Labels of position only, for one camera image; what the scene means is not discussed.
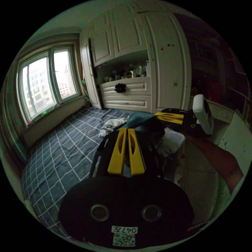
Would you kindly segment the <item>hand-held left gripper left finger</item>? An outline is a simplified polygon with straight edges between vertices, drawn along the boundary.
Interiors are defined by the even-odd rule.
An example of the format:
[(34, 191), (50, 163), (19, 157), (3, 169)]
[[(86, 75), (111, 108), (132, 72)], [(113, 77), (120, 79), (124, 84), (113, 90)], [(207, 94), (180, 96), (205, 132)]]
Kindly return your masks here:
[(120, 128), (119, 131), (115, 132), (115, 136), (115, 145), (108, 166), (108, 173), (110, 175), (122, 175), (125, 161), (127, 129)]

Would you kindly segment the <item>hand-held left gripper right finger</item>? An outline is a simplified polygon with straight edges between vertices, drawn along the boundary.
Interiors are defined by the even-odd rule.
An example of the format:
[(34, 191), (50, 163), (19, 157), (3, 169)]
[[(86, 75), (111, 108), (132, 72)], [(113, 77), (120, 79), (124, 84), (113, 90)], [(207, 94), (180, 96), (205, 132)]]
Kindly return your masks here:
[(128, 144), (131, 175), (143, 175), (145, 167), (135, 129), (128, 129)]

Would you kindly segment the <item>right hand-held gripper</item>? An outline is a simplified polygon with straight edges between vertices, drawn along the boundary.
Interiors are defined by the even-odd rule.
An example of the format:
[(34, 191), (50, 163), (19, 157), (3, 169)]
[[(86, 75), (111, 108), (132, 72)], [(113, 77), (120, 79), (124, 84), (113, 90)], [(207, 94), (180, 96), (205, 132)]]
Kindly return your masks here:
[(197, 118), (192, 109), (182, 110), (175, 108), (166, 108), (161, 112), (155, 113), (157, 119), (161, 120), (163, 125), (176, 132), (185, 132), (193, 137), (207, 136), (201, 125), (197, 123)]

